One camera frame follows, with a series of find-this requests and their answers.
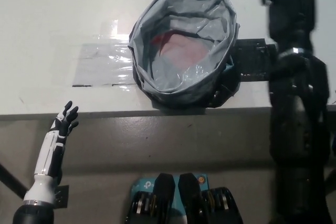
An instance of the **white robotic forearm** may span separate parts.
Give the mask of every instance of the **white robotic forearm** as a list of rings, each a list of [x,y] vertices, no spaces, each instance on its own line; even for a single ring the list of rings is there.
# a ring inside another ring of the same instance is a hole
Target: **white robotic forearm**
[[[26,205],[55,204],[55,188],[62,177],[61,165],[67,136],[78,125],[78,122],[73,122],[78,116],[78,107],[70,110],[71,107],[70,101],[57,115],[44,138],[35,167],[35,182],[24,198]]]

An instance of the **robotic hand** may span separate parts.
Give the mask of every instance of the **robotic hand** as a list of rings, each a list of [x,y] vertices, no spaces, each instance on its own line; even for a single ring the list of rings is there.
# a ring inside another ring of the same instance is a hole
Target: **robotic hand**
[[[13,224],[53,224],[55,188],[62,179],[62,160],[67,137],[78,125],[78,107],[68,102],[46,134],[35,167],[35,182],[17,209]]]

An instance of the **plastic sheet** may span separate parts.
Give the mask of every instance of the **plastic sheet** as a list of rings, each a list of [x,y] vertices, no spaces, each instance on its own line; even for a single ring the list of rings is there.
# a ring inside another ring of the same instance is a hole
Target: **plastic sheet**
[[[115,35],[82,45],[74,86],[135,84],[128,35]]]

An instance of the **bin liner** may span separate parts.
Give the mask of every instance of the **bin liner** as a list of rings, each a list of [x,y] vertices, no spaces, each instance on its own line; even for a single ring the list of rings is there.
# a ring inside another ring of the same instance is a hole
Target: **bin liner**
[[[130,34],[136,81],[172,107],[213,94],[239,30],[229,0],[154,0]]]

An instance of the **white table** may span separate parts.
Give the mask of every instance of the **white table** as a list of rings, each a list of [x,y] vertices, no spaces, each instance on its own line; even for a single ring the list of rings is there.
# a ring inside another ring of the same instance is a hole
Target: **white table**
[[[131,31],[152,0],[0,0],[0,119],[35,119],[58,113],[68,100],[87,116],[174,114],[160,111],[134,85],[71,87],[79,50],[118,20],[118,33]],[[239,38],[267,37],[266,9],[260,0],[231,0],[241,24]],[[331,97],[336,109],[334,0],[318,0],[313,36],[316,55],[328,64]],[[270,107],[265,82],[242,83],[221,108],[191,113],[226,113]]]

